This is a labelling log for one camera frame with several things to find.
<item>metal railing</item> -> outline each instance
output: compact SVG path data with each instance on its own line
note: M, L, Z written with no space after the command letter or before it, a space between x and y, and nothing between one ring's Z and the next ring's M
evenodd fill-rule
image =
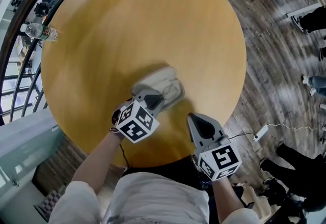
M59 0L55 6L52 8L52 10L50 11L50 13L48 14L46 20L43 22L44 25L49 25L50 21L52 20L55 12L57 11L58 7L61 5L61 3L64 0ZM5 35L5 39L3 41L3 44L1 46L1 50L0 50L0 90L2 90L3 88L3 82L5 79L8 79L8 77L5 76L6 74L6 68L7 68L7 64L9 61L9 57L11 54L11 51L13 49L15 40L17 38L18 35L21 35L20 32L20 26L25 22L28 14L30 13L30 11L32 10L33 6L35 5L35 3L37 2L37 0L22 0L21 4L19 5L9 27L7 30L7 33ZM41 67L39 65L36 73L33 75L33 79L31 82L31 85L28 89L27 92L27 96L24 102L23 106L19 106L19 107L15 107L15 103L16 103L16 99L17 99L17 94L21 91L20 89L20 83L21 80L26 77L25 74L25 69L27 68L28 62L32 56L33 51L35 50L37 43L39 42L39 39L34 39L30 45L30 47L28 48L27 52L25 53L25 57L24 60L22 62L20 71L18 76L16 76L16 86L13 90L13 97L12 97L12 104L11 104L11 109L10 109L10 122L13 120L13 115L14 112L17 111L18 109L22 110L21 116L25 116L26 113L26 109L31 106L31 104L29 103L29 99L31 97L32 91L35 89L36 87L36 81L41 73ZM37 97L37 101L33 107L33 113L37 110L40 101L42 99L43 96L43 89L40 91L40 93L38 93L38 97ZM2 115L4 113L1 110L1 106L0 106L0 126L4 125L4 121L2 118Z

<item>white cube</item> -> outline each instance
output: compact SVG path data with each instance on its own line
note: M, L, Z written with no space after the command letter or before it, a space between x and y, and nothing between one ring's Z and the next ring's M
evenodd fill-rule
M159 122L135 100L121 110L116 128L135 144L150 136L158 126Z
M235 143L221 145L218 148L199 154L198 166L212 180L234 173L242 160Z

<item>plastic bottle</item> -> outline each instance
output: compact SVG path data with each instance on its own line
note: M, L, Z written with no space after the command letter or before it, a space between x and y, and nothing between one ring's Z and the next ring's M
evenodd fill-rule
M38 23L23 24L20 27L21 32L25 32L31 38L54 41L58 37L58 31L50 26L44 26Z

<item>wooden floor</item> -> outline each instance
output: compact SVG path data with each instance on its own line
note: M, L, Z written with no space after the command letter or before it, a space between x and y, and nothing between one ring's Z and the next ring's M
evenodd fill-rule
M230 137L255 133L265 123L284 123L291 127L317 127L324 123L326 110L319 104L326 98L309 96L309 87L302 75L326 75L325 62L318 61L318 52L326 46L326 31L306 35L300 32L286 13L315 3L316 0L229 0L240 20L247 46L247 73L237 107L225 125ZM261 188L266 173L259 169L261 158L268 156L282 166L285 161L275 157L281 140L299 152L315 157L322 152L320 128L289 130L283 126L269 127L258 142L253 135L234 138L242 155L242 166L232 177L234 182L248 182ZM85 154L65 139L56 154L39 166L34 183L44 192L68 183Z

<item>white shirt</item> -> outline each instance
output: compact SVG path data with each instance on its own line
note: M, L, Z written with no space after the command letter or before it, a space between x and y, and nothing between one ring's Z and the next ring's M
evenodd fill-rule
M95 192L85 182L71 182L58 201L49 224L207 224L208 195L152 173L122 177L100 219ZM232 212L223 224L258 224L250 209Z

